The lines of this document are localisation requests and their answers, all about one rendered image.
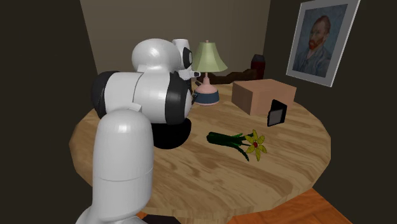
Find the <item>green shade table lamp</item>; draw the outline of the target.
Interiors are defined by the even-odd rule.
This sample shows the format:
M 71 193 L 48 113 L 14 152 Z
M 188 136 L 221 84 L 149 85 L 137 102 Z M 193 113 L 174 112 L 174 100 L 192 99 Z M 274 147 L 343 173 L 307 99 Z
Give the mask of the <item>green shade table lamp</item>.
M 217 73 L 227 70 L 226 64 L 219 56 L 216 43 L 200 42 L 193 56 L 192 68 L 194 71 L 204 74 L 203 82 L 194 90 L 195 103 L 201 106 L 212 106 L 219 102 L 218 89 L 213 86 L 208 73 Z

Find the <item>dark red vase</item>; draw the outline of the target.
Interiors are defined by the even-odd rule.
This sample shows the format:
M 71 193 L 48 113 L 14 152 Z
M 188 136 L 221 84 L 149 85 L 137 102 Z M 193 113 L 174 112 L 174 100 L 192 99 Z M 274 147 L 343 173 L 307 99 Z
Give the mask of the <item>dark red vase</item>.
M 265 71 L 265 58 L 263 55 L 254 54 L 251 60 L 251 69 L 256 70 L 256 79 L 260 80 L 263 78 L 264 71 Z

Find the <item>brown cardboard box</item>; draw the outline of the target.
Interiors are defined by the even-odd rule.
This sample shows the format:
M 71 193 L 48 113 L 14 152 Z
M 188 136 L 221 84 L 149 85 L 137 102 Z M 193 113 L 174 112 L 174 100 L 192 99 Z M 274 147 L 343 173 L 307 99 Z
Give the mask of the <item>brown cardboard box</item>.
M 232 102 L 249 115 L 266 115 L 275 99 L 291 106 L 296 87 L 273 80 L 235 81 L 232 85 Z

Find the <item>yellow flower with green stem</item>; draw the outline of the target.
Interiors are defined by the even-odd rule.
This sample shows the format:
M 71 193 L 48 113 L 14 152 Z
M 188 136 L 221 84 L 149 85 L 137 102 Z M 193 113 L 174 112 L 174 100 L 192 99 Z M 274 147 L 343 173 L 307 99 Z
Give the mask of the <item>yellow flower with green stem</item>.
M 248 155 L 250 153 L 255 152 L 255 157 L 258 162 L 260 161 L 261 153 L 267 153 L 267 149 L 263 145 L 265 136 L 259 136 L 254 129 L 250 134 L 244 135 L 240 133 L 234 136 L 210 132 L 206 136 L 206 139 L 211 144 L 236 149 L 247 161 L 249 161 Z

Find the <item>black tablet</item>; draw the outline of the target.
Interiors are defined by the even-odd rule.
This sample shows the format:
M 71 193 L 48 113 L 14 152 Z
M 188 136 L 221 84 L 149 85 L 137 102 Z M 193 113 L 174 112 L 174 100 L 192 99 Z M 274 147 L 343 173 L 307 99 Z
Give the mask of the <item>black tablet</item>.
M 284 123 L 288 106 L 278 100 L 273 99 L 270 111 L 267 116 L 267 126 L 271 127 L 279 123 Z

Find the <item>round wooden table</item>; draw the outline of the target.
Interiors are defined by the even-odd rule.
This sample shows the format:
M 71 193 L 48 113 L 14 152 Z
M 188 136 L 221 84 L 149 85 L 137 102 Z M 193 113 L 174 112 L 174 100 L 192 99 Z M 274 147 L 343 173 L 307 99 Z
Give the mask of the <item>round wooden table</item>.
M 144 213 L 173 216 L 182 224 L 226 224 L 233 216 L 269 212 L 267 222 L 290 222 L 318 202 L 312 187 L 331 159 L 331 138 L 323 124 L 293 103 L 285 122 L 268 126 L 231 101 L 232 86 L 220 85 L 220 101 L 194 106 L 192 131 L 172 150 L 155 149 L 153 190 Z M 256 131 L 266 152 L 242 155 L 208 143 L 210 132 Z

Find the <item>framed portrait wall picture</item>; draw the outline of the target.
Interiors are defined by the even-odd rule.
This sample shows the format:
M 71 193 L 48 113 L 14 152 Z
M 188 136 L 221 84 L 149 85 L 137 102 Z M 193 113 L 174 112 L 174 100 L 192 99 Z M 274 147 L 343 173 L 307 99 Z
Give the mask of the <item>framed portrait wall picture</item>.
M 331 87 L 361 0 L 300 5 L 286 74 Z

